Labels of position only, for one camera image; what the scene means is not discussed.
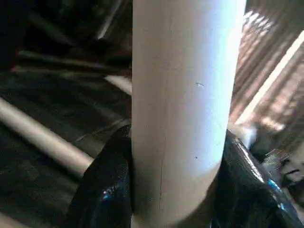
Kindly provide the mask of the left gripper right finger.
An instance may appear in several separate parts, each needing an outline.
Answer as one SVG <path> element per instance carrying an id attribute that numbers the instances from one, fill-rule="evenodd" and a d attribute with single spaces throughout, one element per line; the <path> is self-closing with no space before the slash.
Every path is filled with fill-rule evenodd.
<path id="1" fill-rule="evenodd" d="M 227 131 L 213 228 L 302 228 L 296 209 L 244 144 Z"/>

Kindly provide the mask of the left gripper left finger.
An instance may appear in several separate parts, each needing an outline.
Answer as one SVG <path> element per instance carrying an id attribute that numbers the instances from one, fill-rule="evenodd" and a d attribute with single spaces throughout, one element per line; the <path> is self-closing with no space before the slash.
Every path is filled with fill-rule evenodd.
<path id="1" fill-rule="evenodd" d="M 129 228 L 133 206 L 131 125 L 116 130 L 85 171 L 65 218 L 67 228 Z"/>

